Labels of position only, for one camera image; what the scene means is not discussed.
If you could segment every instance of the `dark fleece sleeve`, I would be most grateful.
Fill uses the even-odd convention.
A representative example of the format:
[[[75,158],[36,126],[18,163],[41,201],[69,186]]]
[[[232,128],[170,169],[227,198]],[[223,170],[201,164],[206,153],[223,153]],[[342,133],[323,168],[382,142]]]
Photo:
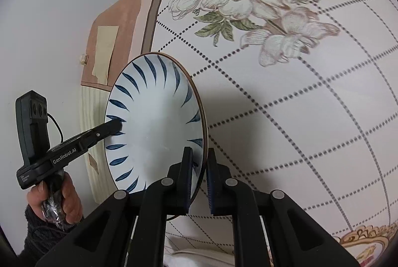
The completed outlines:
[[[60,242],[71,230],[64,232],[52,223],[39,219],[28,205],[25,210],[27,236],[18,258],[21,267],[34,267],[37,261]]]

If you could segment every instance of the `white wall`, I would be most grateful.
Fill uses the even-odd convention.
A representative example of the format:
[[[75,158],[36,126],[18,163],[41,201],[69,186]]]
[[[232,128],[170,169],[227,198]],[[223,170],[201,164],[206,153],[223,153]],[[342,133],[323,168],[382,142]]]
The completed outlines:
[[[25,194],[15,173],[22,164],[15,124],[15,99],[33,89],[67,139],[80,132],[78,98],[92,22],[117,0],[0,0],[0,225],[19,253],[26,236]],[[48,124],[51,145],[59,135]],[[82,199],[84,214],[94,203],[83,158],[66,168]]]

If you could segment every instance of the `blue leaf pattern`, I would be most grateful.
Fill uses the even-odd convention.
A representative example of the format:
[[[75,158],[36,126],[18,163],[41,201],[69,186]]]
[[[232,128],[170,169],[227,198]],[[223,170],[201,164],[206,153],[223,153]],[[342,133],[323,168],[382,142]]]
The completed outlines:
[[[194,143],[196,143],[197,145],[199,145],[200,148],[203,148],[203,139],[202,139],[202,138],[199,138],[199,139],[191,139],[191,140],[188,140],[188,141],[194,142]]]
[[[127,111],[129,110],[128,108],[126,108],[126,106],[123,103],[121,103],[118,100],[109,99],[109,102],[112,103],[113,105],[116,105],[118,108],[126,109]]]
[[[158,64],[156,64],[155,57],[152,56],[152,55],[148,55],[148,56],[147,56],[147,55],[144,55],[144,58],[145,58],[146,63],[148,64],[148,67],[149,67],[149,68],[146,67],[143,63],[139,63],[140,66],[136,65],[134,62],[132,62],[132,63],[133,63],[134,68],[137,70],[137,72],[140,74],[140,76],[141,76],[142,79],[144,80],[145,86],[148,88],[146,75],[149,75],[149,76],[150,76],[150,74],[149,74],[149,69],[150,69],[151,72],[152,72],[152,75],[153,75],[153,77],[154,77],[155,85],[156,85],[158,73],[157,73],[157,71],[156,71],[156,67],[154,66],[154,64],[157,65],[157,66],[158,66]],[[157,55],[157,59],[159,60],[159,63],[160,63],[160,65],[161,65],[161,67],[162,67],[162,71],[163,71],[163,75],[164,75],[164,86],[163,86],[163,87],[165,88],[165,87],[166,87],[166,80],[167,80],[167,66],[166,66],[165,61],[164,61],[164,59],[163,59],[162,56]],[[178,68],[178,66],[177,66],[174,62],[172,62],[172,66],[173,66],[173,70],[174,70],[174,74],[175,74],[175,78],[176,78],[176,86],[175,86],[175,90],[174,90],[174,94],[176,94],[177,89],[178,89],[178,87],[180,86],[180,83],[181,83],[181,73],[180,73],[180,69]],[[137,82],[138,82],[139,84],[142,84],[142,83],[141,83],[140,79],[138,79],[138,76],[137,76],[136,74],[134,74],[135,79],[138,79],[138,81],[136,82],[136,80],[135,80],[131,75],[126,74],[126,73],[123,73],[123,72],[122,72],[122,74],[123,74],[123,76],[124,76],[126,79],[128,79],[128,80],[134,85],[134,87],[137,89],[138,93],[140,94],[139,85],[137,84]],[[128,96],[134,101],[134,99],[133,99],[133,97],[132,97],[132,94],[130,93],[131,87],[130,87],[129,89],[127,89],[125,86],[127,86],[127,87],[129,88],[129,85],[128,85],[128,83],[126,83],[126,82],[125,82],[123,85],[115,84],[116,89],[118,89],[119,91],[121,91],[123,94],[128,95]],[[192,90],[192,87],[190,86],[190,84],[188,83],[188,88],[187,88],[187,91],[186,91],[186,97],[185,97],[184,102],[183,102],[182,105],[181,105],[181,108],[182,108],[186,103],[188,103],[188,102],[192,99],[192,96],[193,96],[193,90]],[[116,107],[119,107],[119,108],[128,110],[128,108],[126,107],[126,105],[128,105],[129,107],[131,107],[131,104],[129,103],[129,101],[126,101],[126,98],[123,99],[123,98],[121,97],[121,99],[122,99],[122,101],[125,102],[125,103],[122,103],[121,101],[116,100],[116,99],[109,99],[109,102],[112,103],[113,105],[115,105]],[[118,120],[120,120],[120,121],[123,122],[123,123],[126,122],[126,120],[124,120],[124,119],[122,119],[122,118],[120,118],[120,117],[118,117],[118,116],[106,115],[106,117],[109,118],[109,119],[118,119]],[[197,110],[197,112],[196,112],[196,114],[193,116],[193,118],[192,118],[191,120],[189,120],[188,122],[186,122],[186,123],[188,124],[188,123],[199,122],[200,120],[201,120],[200,111]],[[123,135],[123,134],[125,134],[125,133],[119,131],[119,132],[113,134],[112,136],[121,136],[121,135]],[[197,144],[199,147],[203,148],[203,138],[189,139],[189,140],[187,140],[187,141],[193,142],[194,144]],[[126,144],[111,144],[111,145],[107,146],[106,149],[107,149],[107,150],[116,150],[116,149],[122,148],[123,146],[126,146]],[[120,158],[117,158],[117,159],[112,160],[112,161],[109,163],[109,167],[111,167],[111,166],[117,166],[117,165],[123,164],[123,163],[126,161],[126,159],[127,159],[128,157],[129,157],[129,156],[125,156],[125,157],[120,157]],[[192,162],[192,166],[193,166],[194,169],[197,169],[197,168],[198,168],[198,163]],[[132,179],[133,179],[135,176],[137,176],[137,173],[139,173],[139,172],[136,172],[136,173],[134,173],[133,175],[131,175],[131,172],[132,172],[132,171],[133,171],[133,168],[131,168],[131,170],[129,170],[128,172],[125,172],[125,173],[121,174],[119,177],[117,177],[117,178],[115,179],[115,182],[119,182],[119,181],[122,181],[122,180],[124,180],[124,179],[127,179],[127,181],[124,182],[124,183],[129,183],[129,182],[131,183]],[[136,178],[136,179],[132,182],[132,184],[126,189],[126,191],[127,191],[128,193],[133,192],[133,191],[137,188],[138,181],[139,181],[139,176],[137,176],[137,178]],[[144,189],[143,189],[143,190],[146,190],[146,188],[147,188],[147,183],[145,182],[145,185],[144,185]]]
[[[146,62],[149,65],[149,68],[150,68],[150,70],[151,70],[151,72],[153,74],[153,78],[155,79],[155,85],[156,85],[156,70],[155,70],[155,67],[153,66],[152,62],[148,59],[148,57],[144,56],[144,58],[145,58]]]
[[[115,115],[107,115],[107,117],[108,117],[109,119],[111,119],[111,120],[113,120],[113,119],[118,119],[118,120],[120,120],[121,122],[127,122],[126,120],[124,120],[124,119],[122,119],[122,118],[119,118],[119,117],[116,117]]]
[[[119,164],[123,163],[123,162],[127,159],[127,157],[128,157],[128,156],[126,156],[126,157],[121,157],[121,158],[112,160],[112,161],[109,163],[109,165],[111,165],[111,166],[119,165]]]
[[[183,106],[185,103],[187,103],[187,102],[191,99],[191,97],[192,97],[192,89],[191,89],[191,87],[188,85],[187,96],[185,97],[185,101],[184,101],[184,103],[182,104],[182,106]]]
[[[106,149],[108,149],[108,150],[115,150],[115,149],[122,148],[123,146],[126,146],[126,144],[109,145],[109,146],[106,147]]]
[[[158,60],[160,62],[160,65],[162,65],[162,70],[163,70],[163,74],[164,74],[164,85],[163,85],[163,88],[164,88],[166,86],[167,69],[166,69],[166,65],[164,64],[164,62],[162,61],[162,59],[160,58],[159,55],[158,55]]]
[[[196,114],[194,115],[194,117],[193,117],[191,120],[189,120],[187,123],[190,123],[190,122],[198,122],[198,121],[200,121],[200,113],[199,113],[199,110],[196,112]]]
[[[128,79],[131,83],[133,83],[133,85],[134,85],[135,88],[137,89],[138,93],[140,93],[140,90],[138,89],[137,82],[136,82],[130,75],[128,75],[128,74],[126,74],[126,73],[122,73],[122,74],[123,74],[123,76],[124,76],[126,79]]]
[[[173,68],[174,68],[174,73],[176,74],[176,90],[174,91],[174,94],[176,94],[177,89],[178,89],[178,85],[180,85],[180,72],[178,72],[178,69],[176,67],[176,65],[174,63],[173,64]]]
[[[138,177],[137,179],[126,189],[127,193],[130,193],[135,187],[137,186],[138,183]]]
[[[127,91],[126,88],[124,88],[124,87],[121,86],[121,85],[117,85],[117,84],[115,84],[115,88],[117,88],[119,91],[122,91],[124,94],[127,94],[127,95],[128,95],[129,97],[131,97],[131,99],[134,101],[134,99],[133,99],[133,97],[131,96],[130,92]]]
[[[120,135],[122,135],[122,134],[125,134],[125,133],[123,133],[123,132],[121,132],[121,131],[118,131],[118,132],[114,133],[112,136],[120,136]]]
[[[128,172],[126,172],[124,174],[121,174],[117,179],[115,179],[115,182],[119,182],[119,181],[121,181],[121,180],[123,180],[125,178],[128,178],[128,176],[130,175],[132,170],[133,169],[129,170]]]
[[[143,80],[144,80],[144,82],[145,82],[145,86],[148,88],[148,86],[147,86],[147,80],[146,80],[146,78],[145,78],[145,75],[144,75],[144,72],[142,71],[142,69],[141,69],[138,65],[136,65],[136,64],[134,64],[134,63],[133,63],[133,66],[134,66],[134,68],[138,71],[138,73],[140,73],[141,77],[143,78]]]

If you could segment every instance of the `green leaf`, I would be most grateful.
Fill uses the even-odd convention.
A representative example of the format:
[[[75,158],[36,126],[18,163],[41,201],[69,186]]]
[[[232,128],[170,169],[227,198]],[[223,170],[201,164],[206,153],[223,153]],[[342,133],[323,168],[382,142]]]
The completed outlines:
[[[214,46],[214,47],[217,47],[218,38],[220,38],[220,32],[218,32],[218,33],[216,33],[216,34],[214,35],[214,38],[213,38],[213,46]]]
[[[228,21],[224,22],[224,25],[221,28],[222,36],[229,41],[234,41],[234,36],[232,34],[232,26]]]
[[[231,20],[231,24],[240,30],[246,30],[246,31],[261,28],[261,26],[256,25],[254,22],[250,21],[249,19]]]
[[[201,21],[201,22],[207,22],[207,23],[215,23],[215,22],[220,22],[224,20],[224,17],[220,15],[218,12],[209,12],[205,15],[201,15],[200,17],[194,17],[194,19]]]
[[[201,30],[195,32],[195,35],[199,37],[208,37],[215,35],[218,33],[222,28],[222,22],[219,23],[211,23],[205,27],[203,27]]]

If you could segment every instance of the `plate rim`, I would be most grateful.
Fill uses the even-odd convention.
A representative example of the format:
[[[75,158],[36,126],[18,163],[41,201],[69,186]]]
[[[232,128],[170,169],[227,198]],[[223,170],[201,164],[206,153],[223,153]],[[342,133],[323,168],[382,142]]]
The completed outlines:
[[[201,122],[202,122],[202,131],[203,131],[203,158],[202,158],[202,167],[200,168],[200,173],[198,176],[198,182],[196,185],[196,188],[194,190],[194,193],[191,196],[191,204],[194,201],[196,195],[199,192],[200,186],[202,185],[203,182],[203,177],[204,177],[204,173],[206,171],[206,165],[207,165],[207,156],[208,156],[208,128],[207,128],[207,120],[206,120],[206,115],[204,113],[204,107],[202,104],[202,100],[200,99],[200,95],[198,93],[198,89],[195,86],[194,81],[192,80],[192,77],[190,76],[190,74],[188,73],[188,71],[181,65],[181,63],[176,60],[174,57],[168,55],[168,54],[164,54],[164,53],[160,53],[160,52],[148,52],[148,53],[144,53],[144,54],[140,54],[136,57],[134,57],[130,62],[128,62],[123,69],[120,71],[119,75],[117,76],[117,79],[115,80],[115,84],[117,82],[117,80],[119,79],[120,75],[122,75],[123,71],[126,69],[126,67],[128,67],[132,62],[134,62],[136,59],[143,57],[145,55],[160,55],[163,57],[168,58],[169,60],[171,60],[172,62],[174,62],[178,68],[182,71],[182,73],[184,73],[185,77],[188,79],[188,82],[191,85],[192,91],[194,92],[194,95],[196,97],[196,100],[198,101],[198,106],[199,106],[199,112],[200,112],[200,118],[201,118]],[[113,88],[115,87],[115,84],[112,86],[112,90],[109,92],[109,96],[108,96],[108,101],[106,103],[106,108],[105,108],[105,115],[104,115],[104,122],[106,120],[106,111],[108,110],[108,105],[109,105],[109,99],[111,97],[111,93],[113,91]],[[106,166],[108,168],[109,174],[112,177],[112,181],[113,184],[115,185],[116,189],[118,190],[118,187],[115,183],[115,180],[113,179],[112,173],[111,173],[111,169],[109,167],[109,163],[108,163],[108,157],[106,156],[106,150],[104,147],[104,152],[105,152],[105,158],[106,158]]]

